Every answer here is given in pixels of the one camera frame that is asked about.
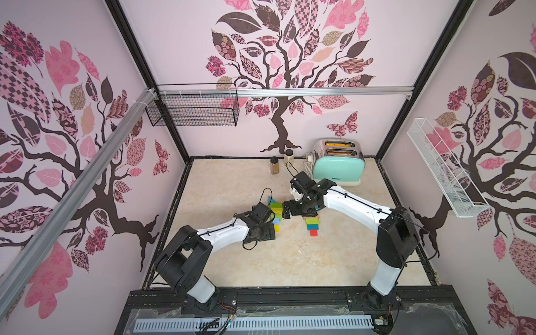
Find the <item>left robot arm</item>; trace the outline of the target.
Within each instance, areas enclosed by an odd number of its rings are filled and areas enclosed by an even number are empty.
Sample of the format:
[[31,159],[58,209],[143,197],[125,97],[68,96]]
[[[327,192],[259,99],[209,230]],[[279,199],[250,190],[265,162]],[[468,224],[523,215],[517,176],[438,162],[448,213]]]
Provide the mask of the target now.
[[156,273],[177,294],[188,295],[201,304],[216,303],[218,289],[203,275],[210,256],[232,244],[256,246],[274,240],[274,219],[271,211],[263,216],[245,212],[208,229],[184,226],[158,256]]

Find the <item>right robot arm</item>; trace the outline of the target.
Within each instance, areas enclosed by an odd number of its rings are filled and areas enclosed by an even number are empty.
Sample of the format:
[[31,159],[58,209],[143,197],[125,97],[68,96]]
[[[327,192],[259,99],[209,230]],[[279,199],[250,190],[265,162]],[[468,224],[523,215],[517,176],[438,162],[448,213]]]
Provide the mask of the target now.
[[341,186],[320,183],[298,191],[291,188],[294,198],[283,203],[283,218],[314,217],[322,209],[340,212],[371,230],[376,236],[378,265],[367,284],[364,299],[373,310],[384,309],[387,299],[417,248],[418,236],[408,210],[375,204],[346,191]]

